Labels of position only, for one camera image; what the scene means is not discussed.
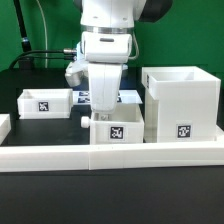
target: white platform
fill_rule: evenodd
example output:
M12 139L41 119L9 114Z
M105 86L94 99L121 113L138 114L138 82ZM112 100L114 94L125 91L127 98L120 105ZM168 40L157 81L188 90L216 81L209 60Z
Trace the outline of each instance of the white platform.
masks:
M216 141L92 146L1 147L0 172L224 165L224 133Z

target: tall white box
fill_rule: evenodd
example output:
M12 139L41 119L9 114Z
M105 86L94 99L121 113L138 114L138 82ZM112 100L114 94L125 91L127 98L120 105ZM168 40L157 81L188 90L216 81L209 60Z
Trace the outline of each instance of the tall white box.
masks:
M197 67L145 67L146 142L213 141L221 81Z
M20 119L69 118L72 89L25 89L17 103Z

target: white open box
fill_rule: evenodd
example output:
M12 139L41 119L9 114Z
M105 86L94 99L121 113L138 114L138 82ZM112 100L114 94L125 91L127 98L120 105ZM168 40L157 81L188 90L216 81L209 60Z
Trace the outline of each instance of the white open box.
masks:
M0 145L11 130L9 114L0 114Z
M95 113L90 119L90 144L142 143L143 133L138 104L117 104L108 121L99 121Z
M20 119L69 118L72 89L25 89L17 103Z
M197 67L142 69L147 142L213 141L221 81Z

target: green wall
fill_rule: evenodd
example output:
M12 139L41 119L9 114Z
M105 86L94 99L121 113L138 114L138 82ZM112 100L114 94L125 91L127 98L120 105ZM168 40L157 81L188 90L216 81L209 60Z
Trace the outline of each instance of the green wall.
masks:
M33 49L44 49L44 29L35 0L20 0ZM80 13L72 0L40 0L48 27L49 49L72 47L80 38ZM155 24L136 23L140 57L130 66L197 65L224 77L224 1L174 0ZM13 0L0 7L0 71L22 52ZM51 67L66 62L52 61Z

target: white box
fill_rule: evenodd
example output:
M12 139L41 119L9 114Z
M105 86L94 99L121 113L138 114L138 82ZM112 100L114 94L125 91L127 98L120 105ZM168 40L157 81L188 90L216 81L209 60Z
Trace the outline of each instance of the white box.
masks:
M144 120L137 104L117 104L108 121L90 119L90 144L142 143Z
M213 141L221 81L197 67L142 69L146 142Z
M17 103L20 119L69 118L72 89L25 89Z
M11 130L9 114L0 114L0 145Z

